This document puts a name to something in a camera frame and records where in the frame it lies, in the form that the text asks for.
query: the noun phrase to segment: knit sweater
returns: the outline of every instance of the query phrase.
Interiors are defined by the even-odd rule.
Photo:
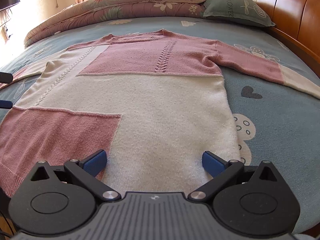
[[[125,191],[190,193],[211,177],[201,155],[240,160],[220,66],[320,98],[294,71],[221,41],[160,30],[77,44],[21,71],[42,71],[0,126],[0,187],[11,196],[34,163],[99,148],[103,181]]]

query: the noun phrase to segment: pillowcase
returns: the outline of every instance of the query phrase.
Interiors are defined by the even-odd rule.
[[[258,27],[275,26],[268,14],[252,0],[206,0],[203,16]]]

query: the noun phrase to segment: blue bed sheet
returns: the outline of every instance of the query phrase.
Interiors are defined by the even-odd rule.
[[[217,39],[248,53],[276,61],[320,86],[320,79],[281,42],[262,30],[233,23],[182,17],[135,18],[108,21],[65,31],[28,47],[1,68],[15,73],[22,67],[73,44],[99,39],[110,33],[124,35],[166,29],[189,36]],[[294,230],[304,231],[320,222],[320,100],[292,88],[221,68],[230,109],[254,127],[255,134],[243,138],[257,165],[271,160],[299,200],[301,215]],[[1,100],[14,103],[36,81],[29,77],[0,91]],[[0,120],[7,110],[0,110]]]

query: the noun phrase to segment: blue gripper pad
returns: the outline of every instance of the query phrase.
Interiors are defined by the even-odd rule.
[[[11,101],[0,100],[0,108],[11,109],[13,106]]]
[[[205,151],[202,154],[202,167],[212,177],[215,177],[228,167],[228,162],[213,154],[212,152]]]
[[[11,73],[0,72],[0,83],[10,84],[13,80]]]
[[[107,153],[99,150],[83,161],[83,169],[92,176],[97,176],[107,165]]]

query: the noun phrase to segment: wooden headboard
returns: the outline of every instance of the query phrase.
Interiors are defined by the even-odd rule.
[[[320,77],[320,0],[253,0],[276,24],[266,29]]]

